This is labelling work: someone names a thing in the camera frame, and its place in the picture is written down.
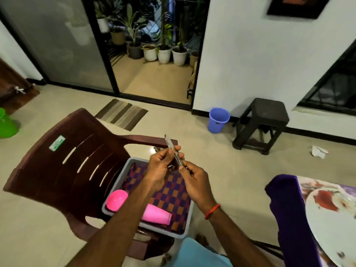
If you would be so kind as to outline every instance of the person's right hand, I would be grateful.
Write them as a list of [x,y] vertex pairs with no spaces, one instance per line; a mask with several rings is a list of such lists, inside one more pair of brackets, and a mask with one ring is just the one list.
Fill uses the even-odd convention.
[[183,166],[179,167],[179,172],[184,178],[188,195],[203,214],[206,215],[216,205],[211,192],[209,177],[205,170],[194,165],[192,162],[183,160],[183,164],[191,171],[189,172]]

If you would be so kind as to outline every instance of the gray plastic tray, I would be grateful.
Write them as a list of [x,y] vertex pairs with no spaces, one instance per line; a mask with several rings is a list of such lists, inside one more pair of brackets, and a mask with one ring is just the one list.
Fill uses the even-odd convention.
[[[142,158],[138,158],[138,157],[130,157],[127,161],[126,161],[126,164],[124,165],[121,173],[118,175],[115,183],[113,184],[113,188],[110,190],[110,193],[109,195],[114,192],[115,190],[118,190],[121,188],[123,182],[125,181],[125,178],[128,174],[128,171],[130,170],[131,166],[133,163],[137,163],[137,164],[142,164],[142,163],[148,163],[148,160],[146,159],[142,159]],[[104,214],[106,215],[110,215],[110,216],[113,216],[114,212],[112,211],[109,211],[105,208],[106,206],[106,201],[108,200],[108,197],[105,199],[105,202],[103,204],[103,206],[101,207],[101,210],[103,211]],[[149,225],[149,224],[146,224],[145,222],[140,222],[140,227],[143,227],[145,229],[149,229],[149,230],[152,230],[152,231],[155,231],[155,232],[158,232],[158,233],[162,233],[164,235],[167,235],[167,236],[170,236],[170,237],[174,237],[174,238],[178,238],[178,239],[184,239],[187,234],[188,234],[188,230],[189,230],[189,224],[190,224],[190,219],[192,217],[192,211],[193,211],[193,205],[194,205],[194,202],[193,201],[190,201],[190,206],[189,206],[189,210],[188,210],[188,216],[187,216],[187,222],[185,224],[185,230],[184,230],[184,233],[183,234],[177,234],[177,233],[172,233],[170,231],[166,231],[164,229],[159,229],[159,228],[156,228],[155,226],[153,225]]]

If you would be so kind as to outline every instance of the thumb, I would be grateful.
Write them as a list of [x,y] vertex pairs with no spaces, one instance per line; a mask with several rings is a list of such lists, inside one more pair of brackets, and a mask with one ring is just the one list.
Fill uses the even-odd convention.
[[180,173],[180,175],[182,175],[185,182],[189,182],[192,178],[192,176],[190,175],[190,172],[183,166],[179,167],[179,173]]
[[166,157],[162,160],[162,162],[167,167],[168,164],[172,162],[173,158],[174,158],[174,151],[172,149],[169,149]]

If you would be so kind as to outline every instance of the orange bracelet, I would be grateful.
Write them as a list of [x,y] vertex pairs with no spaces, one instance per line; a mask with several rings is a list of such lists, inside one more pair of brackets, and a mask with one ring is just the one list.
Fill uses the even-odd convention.
[[209,219],[209,217],[212,215],[213,212],[215,212],[215,210],[217,208],[219,208],[221,206],[221,204],[216,204],[209,212],[207,212],[207,214],[205,215],[205,219]]

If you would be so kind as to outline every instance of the striped rug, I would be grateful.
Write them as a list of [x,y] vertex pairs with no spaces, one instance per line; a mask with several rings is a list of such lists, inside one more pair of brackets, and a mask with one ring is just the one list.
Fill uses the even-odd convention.
[[131,131],[147,112],[144,108],[113,99],[95,117]]

